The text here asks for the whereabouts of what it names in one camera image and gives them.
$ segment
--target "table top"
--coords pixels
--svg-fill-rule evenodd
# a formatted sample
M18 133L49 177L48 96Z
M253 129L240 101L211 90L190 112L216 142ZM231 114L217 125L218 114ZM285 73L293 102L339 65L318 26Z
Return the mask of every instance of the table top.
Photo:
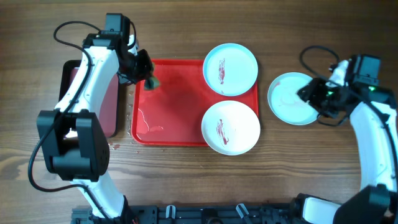
M141 146L128 134L134 86L121 88L118 134L109 139L109 173L130 205L236 205L289 202L298 193L345 202L359 190L360 165L349 122L338 128L292 126L267 104L271 81L286 72L308 73L298 56L325 45L349 58L382 58L381 85L398 90L396 1L193 1L3 0L0 3L0 217L2 223L69 223L71 209L87 207L77 189L39 192L27 180L27 163L38 141L36 117L58 100L62 67L81 52L56 43L54 28L81 20L104 26L107 12L136 25L141 48L152 58L203 59L215 46L247 47L259 64L261 136L241 156L208 147ZM71 25L58 36L80 44L89 27ZM328 74L333 58L307 59ZM39 152L34 177L40 185L68 184L49 174Z

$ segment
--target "cable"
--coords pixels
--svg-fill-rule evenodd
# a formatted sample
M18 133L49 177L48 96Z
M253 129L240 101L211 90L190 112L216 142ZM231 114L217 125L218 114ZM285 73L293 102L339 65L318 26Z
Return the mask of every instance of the cable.
M340 61L338 55L328 49L327 47L324 46L319 46L319 45L314 45L314 46L309 46L307 48L305 48L304 50L301 51L300 56L299 56L299 60L300 63L303 65L304 68L306 68L308 71L312 72L314 75L316 75L318 78L321 78L322 80L326 81L326 82L330 82L340 88L344 88L344 86L340 85L337 82L334 82L333 80L330 80L329 78L319 74L318 72L314 71L312 68L310 68L303 60L303 56L304 54L311 50L311 49L321 49L321 50L326 50L327 52L331 53L332 55L334 55L337 59L337 63ZM370 107L370 109L377 115L377 117L379 117L379 119L382 121L383 123L383 128L386 130L386 133L388 135L389 138L389 142L391 145L391 149L392 149L392 156L393 156L393 161L394 161L394 170L395 170L395 179L396 179L396 184L397 184L397 188L398 188L398 158L397 158L397 152L396 152L396 147L394 145L394 140L392 138L392 134L390 132L389 129L389 125L387 124L387 120L386 116L384 114L382 114L369 100L365 99L363 96L357 94L356 92L354 92L353 90L347 88L348 93L352 94L353 96L357 97L357 99L359 99L360 101L362 101L363 103L365 103L368 107ZM398 224L398 206L396 208L396 212L395 212L395 219L394 219L394 224Z
M74 47L78 50L81 50L87 57L88 63L87 63L87 72L85 74L85 77L83 78L83 81L81 82L79 88L76 91L75 96L73 96L73 98L71 99L69 105L65 108L65 110L63 111L63 113L53 122L53 124L49 127L49 129L45 132L45 134L42 136L42 138L40 138L40 140L38 141L38 143L36 144L36 147L34 148L32 155L29 159L29 165L28 165L28 178L29 178L29 182L30 184L32 184L32 186L39 190L39 191L43 191L43 192L58 192L61 190L66 190L66 189L70 189L70 188L74 188L74 187L81 187L82 189L84 189L84 191L88 194L88 196L90 197L90 199L93 201L93 203L95 204L95 206L97 207L97 209L101 212L101 214L105 217L105 219L109 220L108 215L104 212L103 208L99 205L99 203L96 201L96 199L94 198L94 195L90 192L89 188L83 184L71 184L68 186L64 186L64 187L59 187L59 188L55 188L55 189L46 189L44 187L41 187L39 185L36 184L35 180L33 179L33 163L35 161L37 152L39 151L40 147L43 145L43 142L45 141L45 139L49 136L49 134L52 132L52 130L54 129L54 127L56 127L59 122L62 120L63 117L65 117L66 113L72 108L72 106L76 103L76 100L78 99L81 91L84 88L85 83L87 82L88 77L90 76L90 72L91 72L91 67L92 67L92 60L91 57L89 55L89 53L83 49L82 47L79 47L75 44L71 44L69 42L65 42L63 40L58 39L57 37L57 32L59 29L61 29L62 27L68 25L68 24L84 24L84 25L88 25L98 31L101 31L98 27L89 24L87 22L82 22L82 21L69 21L69 22L64 22L63 24L59 25L53 33L53 37L54 39L61 43L61 44L65 44L67 46L71 46Z
M134 30L134 40L132 41L132 44L129 45L129 47L128 47L129 50L132 49L132 48L135 46L136 42L137 42L136 27L135 27L134 23L131 22L131 21L130 21L130 24L131 24L131 26L132 26L132 29Z

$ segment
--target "robotic arm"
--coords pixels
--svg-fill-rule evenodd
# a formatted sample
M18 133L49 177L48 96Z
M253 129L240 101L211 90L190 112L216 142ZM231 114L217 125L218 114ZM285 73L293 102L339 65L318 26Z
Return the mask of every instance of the robotic arm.
M88 34L83 41L92 64L77 100L72 102L89 69L87 63L90 60L86 54L83 54L78 73L62 100L53 111L41 111L37 118L48 171L73 185L85 186L80 190L92 207L86 213L74 212L72 223L139 223L139 214L133 212L106 171L109 146L97 119L115 73L120 83L134 84L145 80L147 88L154 87L152 63L145 50L137 52L136 34L129 36L130 24L122 14L107 14L105 30ZM392 91L377 86L379 65L380 60L376 57L356 55L331 67L331 81L314 78L297 93L319 112L320 123L334 126L322 119L336 119L344 112L345 117L338 124L349 118L354 127L362 179L361 191L348 202L339 205L299 194L287 205L246 208L239 204L237 213L234 210L229 213L229 207L178 210L168 206L159 208L159 215L158 209L152 211L151 207L151 217L146 215L146 218L150 217L148 222L171 224L179 217L177 223L192 224L380 223L387 210L397 215L396 103ZM77 138L65 137L70 131L75 131Z

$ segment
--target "white plate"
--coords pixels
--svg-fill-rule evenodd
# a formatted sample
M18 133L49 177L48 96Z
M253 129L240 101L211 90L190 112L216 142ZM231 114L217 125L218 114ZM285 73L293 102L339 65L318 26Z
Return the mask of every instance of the white plate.
M256 58L239 44L221 44L206 56L203 75L207 85L224 96L238 96L257 80Z
M268 89L268 104L272 112L289 124L304 125L314 122L318 112L297 95L297 91L311 80L310 76L299 72L278 76Z
M212 149L235 156L247 152L257 143L260 122L250 107L227 100L206 111L201 121L201 133Z

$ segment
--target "red tray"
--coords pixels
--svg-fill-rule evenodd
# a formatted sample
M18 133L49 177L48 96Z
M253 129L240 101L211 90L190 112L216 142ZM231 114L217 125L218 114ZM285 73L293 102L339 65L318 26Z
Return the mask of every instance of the red tray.
M240 96L222 96L203 78L203 60L155 59L156 90L136 85L131 136L141 144L207 146L201 120L207 109L224 100L248 105L259 115L257 83Z

